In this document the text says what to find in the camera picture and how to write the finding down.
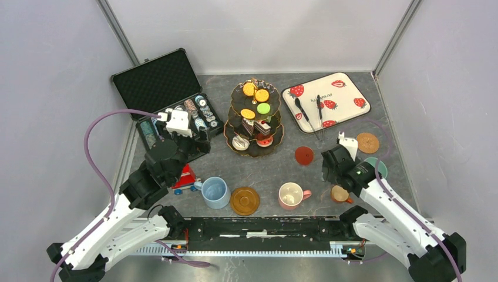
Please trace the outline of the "woven rattan coaster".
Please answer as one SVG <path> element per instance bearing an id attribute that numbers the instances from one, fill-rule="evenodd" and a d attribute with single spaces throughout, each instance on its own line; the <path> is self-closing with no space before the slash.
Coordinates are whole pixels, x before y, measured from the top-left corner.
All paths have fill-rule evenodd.
<path id="1" fill-rule="evenodd" d="M 367 154 L 376 153 L 380 148 L 379 139 L 372 133 L 362 132 L 356 137 L 358 149 Z"/>

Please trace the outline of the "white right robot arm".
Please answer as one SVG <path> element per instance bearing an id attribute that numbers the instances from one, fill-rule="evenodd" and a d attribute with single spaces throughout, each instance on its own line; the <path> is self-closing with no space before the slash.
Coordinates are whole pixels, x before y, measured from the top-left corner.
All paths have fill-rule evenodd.
<path id="1" fill-rule="evenodd" d="M 378 167 L 352 156 L 338 144 L 322 152 L 322 177 L 378 211 L 378 220 L 366 209 L 353 206 L 339 219 L 347 240 L 357 237 L 374 243 L 396 258 L 413 281 L 461 281 L 466 270 L 466 241 L 449 234 L 421 216 L 401 198 Z"/>

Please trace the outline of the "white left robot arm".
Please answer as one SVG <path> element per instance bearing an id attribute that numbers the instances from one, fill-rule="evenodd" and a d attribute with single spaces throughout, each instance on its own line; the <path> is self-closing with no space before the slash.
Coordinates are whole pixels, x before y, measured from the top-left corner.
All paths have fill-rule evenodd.
<path id="1" fill-rule="evenodd" d="M 117 262 L 144 245 L 166 237 L 178 239 L 186 231 L 186 221 L 177 209 L 164 206 L 145 223 L 122 233 L 177 184 L 195 155 L 211 149 L 210 128 L 191 125 L 188 112 L 167 109 L 154 118 L 167 137 L 154 143 L 118 191 L 108 187 L 110 202 L 100 215 L 73 239 L 48 247 L 55 264 L 51 280 L 100 281 Z"/>

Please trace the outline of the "strawberry layer cake slice toy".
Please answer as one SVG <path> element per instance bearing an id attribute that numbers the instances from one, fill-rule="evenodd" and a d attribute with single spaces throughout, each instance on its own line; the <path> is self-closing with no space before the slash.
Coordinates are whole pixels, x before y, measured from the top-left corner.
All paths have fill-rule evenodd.
<path id="1" fill-rule="evenodd" d="M 271 126 L 264 120 L 257 120 L 254 122 L 254 127 L 263 135 L 267 136 L 270 134 Z"/>

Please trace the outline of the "black handled metal tongs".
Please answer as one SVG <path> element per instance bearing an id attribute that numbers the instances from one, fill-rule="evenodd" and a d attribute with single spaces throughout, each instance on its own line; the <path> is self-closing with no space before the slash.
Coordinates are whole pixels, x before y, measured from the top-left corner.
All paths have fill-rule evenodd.
<path id="1" fill-rule="evenodd" d="M 314 134 L 315 137 L 320 141 L 323 142 L 325 140 L 324 134 L 323 134 L 323 129 L 319 129 L 315 123 L 314 123 L 314 116 L 311 113 L 310 110 L 305 110 L 305 108 L 302 105 L 301 99 L 300 98 L 295 98 L 294 99 L 294 105 L 298 109 L 297 112 L 293 113 L 293 118 L 294 122 L 299 129 L 299 131 L 305 135 L 310 135 Z M 310 128 L 309 131 L 304 130 L 304 125 L 301 124 L 301 122 L 305 120 Z"/>

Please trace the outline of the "orange toy macaron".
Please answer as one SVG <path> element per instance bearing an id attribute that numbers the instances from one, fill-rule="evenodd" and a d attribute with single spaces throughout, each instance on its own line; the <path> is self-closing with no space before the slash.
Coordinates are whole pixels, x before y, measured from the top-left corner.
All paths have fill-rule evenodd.
<path id="1" fill-rule="evenodd" d="M 255 118 L 255 113 L 249 109 L 243 109 L 240 111 L 240 114 L 243 118 L 251 120 Z"/>
<path id="2" fill-rule="evenodd" d="M 243 94 L 245 94 L 248 97 L 254 96 L 256 91 L 257 87 L 252 82 L 247 82 L 243 85 Z"/>
<path id="3" fill-rule="evenodd" d="M 269 100 L 270 98 L 270 93 L 266 89 L 259 89 L 256 91 L 254 94 L 254 98 L 257 102 L 263 103 Z"/>

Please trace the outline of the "red strawberry toy tart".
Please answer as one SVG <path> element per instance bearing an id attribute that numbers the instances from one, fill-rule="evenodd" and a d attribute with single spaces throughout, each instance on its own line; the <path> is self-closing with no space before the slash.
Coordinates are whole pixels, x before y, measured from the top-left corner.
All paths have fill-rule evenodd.
<path id="1" fill-rule="evenodd" d="M 273 144 L 274 138 L 271 135 L 268 136 L 263 136 L 263 135 L 257 135 L 256 136 L 256 144 L 259 147 L 269 147 Z"/>

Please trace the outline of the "white chocolate striped toy donut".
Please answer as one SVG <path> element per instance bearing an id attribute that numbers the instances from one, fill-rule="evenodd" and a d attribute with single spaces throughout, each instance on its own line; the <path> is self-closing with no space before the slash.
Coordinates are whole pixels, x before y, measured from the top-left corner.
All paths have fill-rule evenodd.
<path id="1" fill-rule="evenodd" d="M 233 148 L 237 151 L 245 151 L 250 146 L 250 141 L 246 138 L 241 137 L 240 135 L 235 135 L 231 142 Z"/>

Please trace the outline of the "pink mug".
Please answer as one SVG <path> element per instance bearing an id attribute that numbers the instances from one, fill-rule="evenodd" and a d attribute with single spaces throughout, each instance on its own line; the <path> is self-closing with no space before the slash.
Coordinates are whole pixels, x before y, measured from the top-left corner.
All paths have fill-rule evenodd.
<path id="1" fill-rule="evenodd" d="M 278 191 L 278 201 L 284 210 L 296 209 L 303 200 L 312 195 L 312 191 L 303 190 L 300 185 L 288 182 L 284 183 Z"/>

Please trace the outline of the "amber glass saucer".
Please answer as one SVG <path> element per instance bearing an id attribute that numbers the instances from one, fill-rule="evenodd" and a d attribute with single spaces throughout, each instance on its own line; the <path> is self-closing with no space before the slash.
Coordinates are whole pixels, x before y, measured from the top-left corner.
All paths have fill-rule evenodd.
<path id="1" fill-rule="evenodd" d="M 251 187 L 236 188 L 230 197 L 230 207 L 239 216 L 255 213 L 260 205 L 259 194 Z"/>

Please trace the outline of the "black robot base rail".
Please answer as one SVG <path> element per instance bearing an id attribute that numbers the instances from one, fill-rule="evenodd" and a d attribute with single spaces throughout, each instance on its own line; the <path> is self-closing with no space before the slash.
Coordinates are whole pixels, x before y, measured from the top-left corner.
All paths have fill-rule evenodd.
<path id="1" fill-rule="evenodd" d="M 337 217 L 192 217 L 162 239 L 181 255 L 331 256 L 359 261 L 366 240 Z"/>

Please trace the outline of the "light blue mug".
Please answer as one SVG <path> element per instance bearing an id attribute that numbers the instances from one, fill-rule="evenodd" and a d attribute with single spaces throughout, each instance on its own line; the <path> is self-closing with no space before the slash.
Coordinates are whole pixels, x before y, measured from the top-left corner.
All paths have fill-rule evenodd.
<path id="1" fill-rule="evenodd" d="M 222 209 L 230 202 L 230 189 L 220 177 L 209 177 L 203 182 L 195 182 L 194 187 L 201 191 L 205 204 L 211 209 Z"/>

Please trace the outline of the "chocolate cake slice toy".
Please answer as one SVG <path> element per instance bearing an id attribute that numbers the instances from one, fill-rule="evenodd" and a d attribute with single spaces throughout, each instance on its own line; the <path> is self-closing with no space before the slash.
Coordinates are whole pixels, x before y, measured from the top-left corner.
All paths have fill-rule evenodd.
<path id="1" fill-rule="evenodd" d="M 254 135 L 254 120 L 242 118 L 241 124 L 247 136 L 252 137 Z"/>

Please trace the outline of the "three-tier black gold cake stand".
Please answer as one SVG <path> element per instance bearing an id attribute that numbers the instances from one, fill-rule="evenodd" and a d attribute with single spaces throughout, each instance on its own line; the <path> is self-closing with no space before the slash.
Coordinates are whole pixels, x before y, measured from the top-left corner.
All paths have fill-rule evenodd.
<path id="1" fill-rule="evenodd" d="M 271 106 L 271 111 L 266 115 L 261 115 L 257 112 L 257 102 L 254 98 L 248 97 L 243 94 L 243 85 L 247 82 L 252 82 L 259 89 L 266 89 L 270 93 L 270 98 L 266 102 Z M 229 148 L 237 153 L 240 156 L 250 156 L 250 157 L 263 157 L 271 154 L 282 142 L 284 137 L 284 126 L 281 121 L 281 112 L 280 112 L 281 99 L 279 91 L 275 86 L 270 83 L 265 82 L 264 80 L 251 78 L 246 80 L 245 82 L 239 83 L 231 93 L 231 101 L 230 108 L 228 111 L 227 121 L 224 125 L 224 137 L 226 138 L 226 144 Z M 270 134 L 273 136 L 274 141 L 273 144 L 269 147 L 259 147 L 256 144 L 256 136 L 262 135 L 255 127 L 254 127 L 254 135 L 252 137 L 247 136 L 241 121 L 242 116 L 240 111 L 243 109 L 252 110 L 255 113 L 254 122 L 257 120 L 264 120 L 271 126 Z M 250 146 L 245 151 L 237 151 L 233 148 L 231 142 L 235 135 L 240 135 L 243 138 L 246 138 L 250 141 Z"/>

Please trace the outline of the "small orange brown cup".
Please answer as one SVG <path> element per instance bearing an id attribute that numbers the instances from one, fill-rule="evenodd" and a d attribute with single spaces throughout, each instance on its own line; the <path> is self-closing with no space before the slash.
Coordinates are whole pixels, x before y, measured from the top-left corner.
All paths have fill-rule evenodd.
<path id="1" fill-rule="evenodd" d="M 350 197 L 349 192 L 339 185 L 332 186 L 331 199 L 337 203 L 352 204 L 354 202 Z"/>

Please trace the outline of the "red round coaster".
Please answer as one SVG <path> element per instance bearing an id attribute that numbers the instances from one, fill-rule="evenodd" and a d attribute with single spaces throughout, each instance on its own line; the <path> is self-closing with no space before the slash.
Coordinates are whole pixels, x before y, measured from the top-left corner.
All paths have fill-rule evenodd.
<path id="1" fill-rule="evenodd" d="M 298 164 L 307 166 L 314 160 L 314 151 L 308 146 L 300 146 L 295 150 L 294 157 Z"/>

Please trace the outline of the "green toy macaron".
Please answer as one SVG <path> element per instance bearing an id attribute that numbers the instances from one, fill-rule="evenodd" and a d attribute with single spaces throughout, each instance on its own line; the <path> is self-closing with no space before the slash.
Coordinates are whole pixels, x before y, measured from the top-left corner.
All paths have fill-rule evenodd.
<path id="1" fill-rule="evenodd" d="M 257 105 L 257 112 L 261 115 L 266 115 L 271 111 L 271 106 L 268 103 L 259 103 Z"/>

